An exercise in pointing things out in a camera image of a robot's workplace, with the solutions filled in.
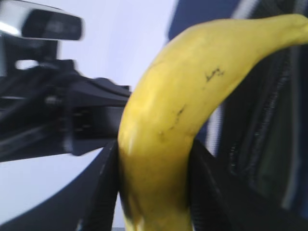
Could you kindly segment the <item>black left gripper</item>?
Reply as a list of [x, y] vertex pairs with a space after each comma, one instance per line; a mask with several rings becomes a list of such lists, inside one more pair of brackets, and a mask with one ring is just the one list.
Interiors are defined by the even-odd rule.
[[54, 60], [0, 82], [1, 161], [80, 156], [117, 137], [131, 92], [82, 76], [72, 60]]

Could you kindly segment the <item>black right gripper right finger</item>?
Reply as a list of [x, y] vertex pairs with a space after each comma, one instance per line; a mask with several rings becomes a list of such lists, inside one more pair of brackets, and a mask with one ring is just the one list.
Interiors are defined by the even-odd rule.
[[198, 141], [189, 160], [189, 196], [197, 231], [306, 231], [308, 221], [249, 189]]

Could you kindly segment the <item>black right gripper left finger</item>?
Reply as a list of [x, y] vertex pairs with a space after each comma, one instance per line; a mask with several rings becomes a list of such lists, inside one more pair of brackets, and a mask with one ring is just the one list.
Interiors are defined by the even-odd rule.
[[2, 231], [110, 231], [119, 188], [115, 140], [50, 199], [0, 226]]

